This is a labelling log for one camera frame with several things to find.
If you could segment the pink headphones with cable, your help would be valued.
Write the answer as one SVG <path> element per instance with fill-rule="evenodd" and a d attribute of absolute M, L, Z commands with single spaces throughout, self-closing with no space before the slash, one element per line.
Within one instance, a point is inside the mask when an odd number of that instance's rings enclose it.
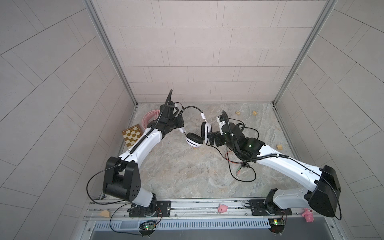
<path fill-rule="evenodd" d="M 160 110 L 157 109 L 157 110 L 152 110 L 152 111 L 149 111 L 148 113 L 146 113 L 142 119 L 142 126 L 144 129 L 147 128 L 147 125 L 153 121 L 153 120 L 156 120 L 160 115 Z"/>

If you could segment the white black headphones with cable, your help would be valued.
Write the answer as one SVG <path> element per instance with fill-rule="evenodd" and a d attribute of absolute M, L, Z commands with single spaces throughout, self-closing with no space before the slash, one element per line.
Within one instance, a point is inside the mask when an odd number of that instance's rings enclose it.
<path fill-rule="evenodd" d="M 179 128 L 179 131 L 184 134 L 186 136 L 186 142 L 188 145 L 190 145 L 191 147 L 193 148 L 199 148 L 201 147 L 203 144 L 206 144 L 208 147 L 211 147 L 211 148 L 214 148 L 216 149 L 219 154 L 225 159 L 228 161 L 228 165 L 229 165 L 229 171 L 230 171 L 230 174 L 231 176 L 239 181 L 239 182 L 243 182 L 243 183 L 251 183 L 253 181 L 256 180 L 257 178 L 257 174 L 256 174 L 256 171 L 254 170 L 254 168 L 252 168 L 250 166 L 249 163 L 245 162 L 245 161 L 241 161 L 241 162 L 234 162 L 234 161 L 231 161 L 230 158 L 229 158 L 229 150 L 227 148 L 227 152 L 225 155 L 223 155 L 220 150 L 213 146 L 213 145 L 208 145 L 208 141 L 210 140 L 210 137 L 209 135 L 210 134 L 214 134 L 214 137 L 217 135 L 216 133 L 213 133 L 212 132 L 212 125 L 207 121 L 205 115 L 204 115 L 204 112 L 199 109 L 198 107 L 196 106 L 187 106 L 187 107 L 183 107 L 183 105 L 181 103 L 179 103 L 181 106 L 182 106 L 182 110 L 176 115 L 177 119 L 180 120 L 181 122 L 181 128 Z M 191 132 L 187 132 L 184 128 L 184 119 L 183 119 L 183 113 L 186 109 L 189 109 L 189 108 L 193 108 L 193 109 L 196 109 L 200 112 L 200 115 L 203 119 L 203 122 L 201 124 L 201 134 L 200 135 L 197 135 L 197 134 L 194 134 L 194 133 L 191 133 Z M 238 169 L 237 169 L 237 172 L 236 172 L 236 176 L 241 172 L 242 169 L 245 169 L 245 168 L 249 168 L 253 171 L 254 173 L 254 178 L 252 180 L 240 180 L 238 178 L 236 178 L 233 173 L 232 173 L 232 169 L 231 169 L 231 163 L 232 164 L 236 164 L 236 165 L 239 165 Z"/>

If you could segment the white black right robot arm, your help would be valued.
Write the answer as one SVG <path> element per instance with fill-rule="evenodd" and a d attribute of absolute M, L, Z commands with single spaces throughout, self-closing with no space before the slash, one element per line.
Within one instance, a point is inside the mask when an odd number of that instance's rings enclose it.
<path fill-rule="evenodd" d="M 204 122 L 201 136 L 207 145 L 225 145 L 239 159 L 241 168 L 259 163 L 295 180 L 301 188 L 291 190 L 271 189 L 259 206 L 271 215 L 286 215 L 291 208 L 310 208 L 325 217 L 334 218 L 341 212 L 339 202 L 341 186 L 334 168 L 320 168 L 300 162 L 282 154 L 257 138 L 248 138 L 243 131 L 246 125 L 234 124 L 225 111 L 217 118 L 219 130 L 212 131 Z"/>

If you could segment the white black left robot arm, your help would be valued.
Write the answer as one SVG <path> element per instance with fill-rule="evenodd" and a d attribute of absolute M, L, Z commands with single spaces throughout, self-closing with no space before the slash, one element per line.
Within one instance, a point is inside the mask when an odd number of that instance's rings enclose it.
<path fill-rule="evenodd" d="M 140 139 L 119 157 L 107 160 L 102 191 L 104 194 L 127 201 L 139 208 L 145 216 L 153 216 L 157 211 L 156 194 L 142 188 L 140 166 L 161 140 L 172 130 L 181 127 L 178 111 L 171 101 L 173 90 L 170 90 L 166 101 L 160 107 L 160 115 L 150 122 Z"/>

